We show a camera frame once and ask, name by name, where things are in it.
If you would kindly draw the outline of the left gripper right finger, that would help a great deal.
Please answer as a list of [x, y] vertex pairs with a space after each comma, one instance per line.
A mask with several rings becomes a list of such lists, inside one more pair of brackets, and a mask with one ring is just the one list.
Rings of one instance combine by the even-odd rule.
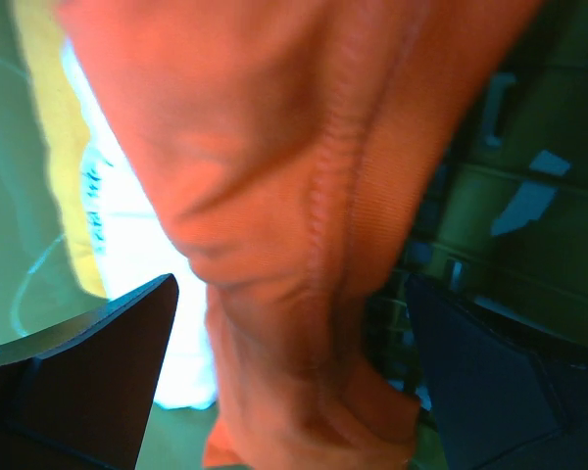
[[588, 347], [412, 275], [406, 303], [452, 469], [588, 469]]

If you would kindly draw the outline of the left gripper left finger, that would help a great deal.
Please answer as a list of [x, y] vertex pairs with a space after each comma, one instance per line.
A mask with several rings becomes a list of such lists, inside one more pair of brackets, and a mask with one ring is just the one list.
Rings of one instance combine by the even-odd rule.
[[0, 345], [0, 469], [132, 469], [172, 330], [162, 275]]

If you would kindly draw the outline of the orange t shirt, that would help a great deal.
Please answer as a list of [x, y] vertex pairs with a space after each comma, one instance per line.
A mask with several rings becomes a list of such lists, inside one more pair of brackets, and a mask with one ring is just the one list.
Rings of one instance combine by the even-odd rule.
[[536, 1], [64, 1], [60, 21], [208, 291], [209, 466], [404, 469], [419, 406], [362, 347], [454, 132]]

